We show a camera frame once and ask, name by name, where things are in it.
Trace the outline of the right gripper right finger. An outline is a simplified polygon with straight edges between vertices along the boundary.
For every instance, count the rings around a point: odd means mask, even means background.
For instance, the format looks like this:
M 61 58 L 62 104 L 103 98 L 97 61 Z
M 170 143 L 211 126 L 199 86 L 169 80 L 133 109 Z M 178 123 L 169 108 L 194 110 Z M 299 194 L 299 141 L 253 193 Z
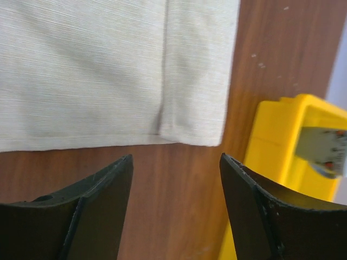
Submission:
M 238 259 L 346 259 L 346 206 L 282 186 L 227 154 L 220 174 Z

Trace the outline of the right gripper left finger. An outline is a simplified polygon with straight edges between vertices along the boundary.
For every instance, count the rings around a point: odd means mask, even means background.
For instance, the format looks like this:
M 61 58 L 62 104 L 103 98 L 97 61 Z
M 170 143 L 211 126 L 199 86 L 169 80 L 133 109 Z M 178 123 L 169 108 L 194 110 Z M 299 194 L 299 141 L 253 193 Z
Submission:
M 116 259 L 132 177 L 126 155 L 51 194 L 1 204 L 1 259 Z

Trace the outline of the beige cloth napkin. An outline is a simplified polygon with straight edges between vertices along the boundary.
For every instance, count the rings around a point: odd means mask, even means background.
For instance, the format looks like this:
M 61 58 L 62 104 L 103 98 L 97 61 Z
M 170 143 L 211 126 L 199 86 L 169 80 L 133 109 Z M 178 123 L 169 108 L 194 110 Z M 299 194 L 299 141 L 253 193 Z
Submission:
M 239 1 L 1 1 L 1 151 L 223 137 Z

